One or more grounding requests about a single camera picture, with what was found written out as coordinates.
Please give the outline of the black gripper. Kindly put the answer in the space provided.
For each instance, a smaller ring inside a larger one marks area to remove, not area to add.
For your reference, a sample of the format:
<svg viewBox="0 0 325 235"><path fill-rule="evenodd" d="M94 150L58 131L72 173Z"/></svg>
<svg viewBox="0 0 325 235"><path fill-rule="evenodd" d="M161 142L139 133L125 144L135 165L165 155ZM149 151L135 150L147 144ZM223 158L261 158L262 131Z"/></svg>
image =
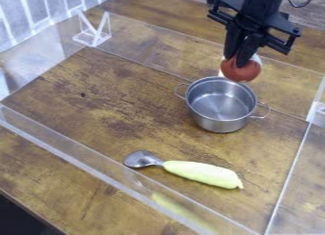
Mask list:
<svg viewBox="0 0 325 235"><path fill-rule="evenodd" d="M259 22L230 9L222 8L222 11L233 15L233 19L226 24L221 23L227 31L223 56L230 59L234 55L238 68L247 64L259 47L269 47L282 54L289 54L301 31L287 19L274 14Z"/></svg>

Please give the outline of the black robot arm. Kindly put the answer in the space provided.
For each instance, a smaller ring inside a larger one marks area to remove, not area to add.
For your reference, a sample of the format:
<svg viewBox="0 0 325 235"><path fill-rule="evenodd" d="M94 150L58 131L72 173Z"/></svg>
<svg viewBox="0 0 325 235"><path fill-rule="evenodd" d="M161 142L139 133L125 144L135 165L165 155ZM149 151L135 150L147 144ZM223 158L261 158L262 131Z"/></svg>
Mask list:
<svg viewBox="0 0 325 235"><path fill-rule="evenodd" d="M226 27L223 56L242 68L258 48L289 54L301 31L279 12L283 0L206 0L207 17Z"/></svg>

